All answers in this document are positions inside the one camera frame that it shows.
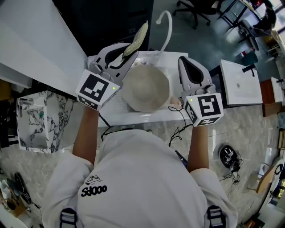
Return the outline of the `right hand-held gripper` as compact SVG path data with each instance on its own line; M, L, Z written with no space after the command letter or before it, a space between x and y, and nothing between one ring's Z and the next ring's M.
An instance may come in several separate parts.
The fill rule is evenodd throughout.
M189 57L178 59L179 79L184 90L181 93L183 108L192 125L205 126L219 121L224 116L221 93L216 92L209 71Z

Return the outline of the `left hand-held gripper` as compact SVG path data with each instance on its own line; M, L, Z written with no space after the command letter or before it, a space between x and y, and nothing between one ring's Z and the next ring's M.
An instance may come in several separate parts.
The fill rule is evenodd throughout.
M104 47L82 73L76 88L77 100L100 110L122 88L125 75L138 56L138 51L120 61L121 55L130 43L116 43Z

